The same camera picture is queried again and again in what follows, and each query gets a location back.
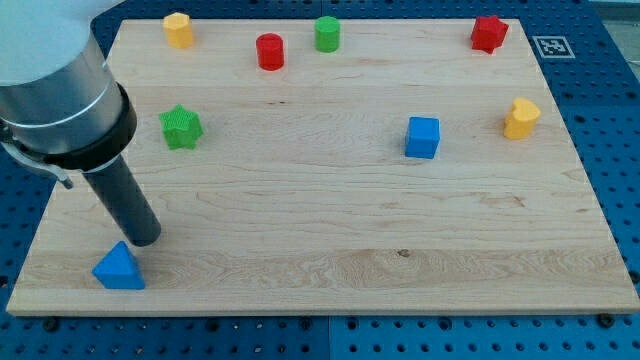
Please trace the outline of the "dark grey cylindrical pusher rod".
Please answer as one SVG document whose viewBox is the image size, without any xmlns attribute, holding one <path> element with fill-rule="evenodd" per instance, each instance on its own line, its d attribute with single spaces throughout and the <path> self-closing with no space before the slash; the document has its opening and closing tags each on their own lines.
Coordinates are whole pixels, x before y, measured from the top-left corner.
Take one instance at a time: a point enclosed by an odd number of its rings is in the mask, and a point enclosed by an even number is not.
<svg viewBox="0 0 640 360">
<path fill-rule="evenodd" d="M 148 246 L 159 238 L 161 225 L 121 156 L 83 177 L 132 245 Z"/>
</svg>

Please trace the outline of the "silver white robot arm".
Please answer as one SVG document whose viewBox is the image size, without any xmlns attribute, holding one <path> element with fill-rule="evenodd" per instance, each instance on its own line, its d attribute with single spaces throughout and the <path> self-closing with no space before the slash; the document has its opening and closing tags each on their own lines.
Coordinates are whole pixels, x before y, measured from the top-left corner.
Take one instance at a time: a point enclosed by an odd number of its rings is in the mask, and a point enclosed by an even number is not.
<svg viewBox="0 0 640 360">
<path fill-rule="evenodd" d="M 70 189 L 80 172 L 135 246 L 160 223 L 121 156 L 134 107 L 91 31 L 116 0 L 3 0 L 1 145 L 20 165 Z"/>
</svg>

